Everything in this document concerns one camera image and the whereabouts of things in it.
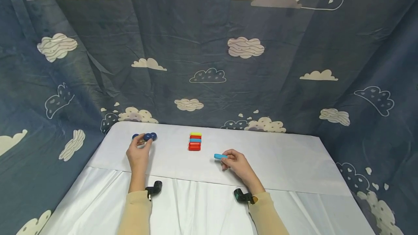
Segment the white sheet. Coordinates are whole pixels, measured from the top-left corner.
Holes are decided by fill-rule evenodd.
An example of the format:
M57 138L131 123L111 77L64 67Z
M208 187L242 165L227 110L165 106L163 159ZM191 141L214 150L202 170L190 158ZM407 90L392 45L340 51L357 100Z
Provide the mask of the white sheet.
M86 167L41 235L115 235L130 173ZM236 186L149 177L163 182L152 200L151 235L255 235ZM351 196L269 190L290 235L374 235Z
M135 133L157 133L148 174L196 182L242 185L222 172L214 153L234 148L247 157L266 189L351 196L319 138L153 123L118 122L90 162L91 167L130 171L125 152ZM202 133L201 151L188 151L191 132Z
M233 196L242 184L212 160L232 147L270 188L290 235L374 235L318 138L131 122L112 127L41 235L115 235L130 179L124 153L134 133L152 131L149 172L160 177L148 185L161 180L163 189L152 200L151 235L257 234ZM200 152L187 150L192 131L203 133Z

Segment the stack of blocks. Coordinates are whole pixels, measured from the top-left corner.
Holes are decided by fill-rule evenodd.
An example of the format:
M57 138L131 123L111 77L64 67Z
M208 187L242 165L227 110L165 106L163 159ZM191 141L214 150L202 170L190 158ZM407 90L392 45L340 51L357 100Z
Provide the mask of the stack of blocks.
M189 150L200 151L201 142L202 142L201 133L190 133Z

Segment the blue fabric backdrop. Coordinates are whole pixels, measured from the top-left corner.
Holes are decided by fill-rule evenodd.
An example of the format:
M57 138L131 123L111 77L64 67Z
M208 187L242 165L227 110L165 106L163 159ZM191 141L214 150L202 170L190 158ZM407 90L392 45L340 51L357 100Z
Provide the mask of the blue fabric backdrop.
M417 0L0 9L1 234L39 232L121 120L320 136L376 234L418 230Z

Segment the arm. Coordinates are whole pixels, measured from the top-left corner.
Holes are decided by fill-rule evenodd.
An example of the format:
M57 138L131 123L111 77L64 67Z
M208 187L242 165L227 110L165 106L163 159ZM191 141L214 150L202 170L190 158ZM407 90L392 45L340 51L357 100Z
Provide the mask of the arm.
M222 158L222 169L231 168L242 179L251 194L255 194L253 196L255 203L248 208L258 235L289 235L274 208L270 193L266 192L245 156L233 149L227 150L223 155L227 155L228 158Z
M139 149L137 146L144 144L142 138L143 134L135 137L126 152L132 175L118 235L149 235L151 202L148 200L148 192L145 191L145 172L152 139Z

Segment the beige sleeve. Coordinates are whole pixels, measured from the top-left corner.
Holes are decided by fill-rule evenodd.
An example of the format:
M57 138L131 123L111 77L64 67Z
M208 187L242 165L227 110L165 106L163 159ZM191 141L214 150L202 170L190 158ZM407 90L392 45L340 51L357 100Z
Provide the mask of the beige sleeve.
M151 202L147 195L147 191L128 193L118 235L149 235Z
M286 227L274 208L270 193L254 195L255 204L248 206L258 235L289 235Z

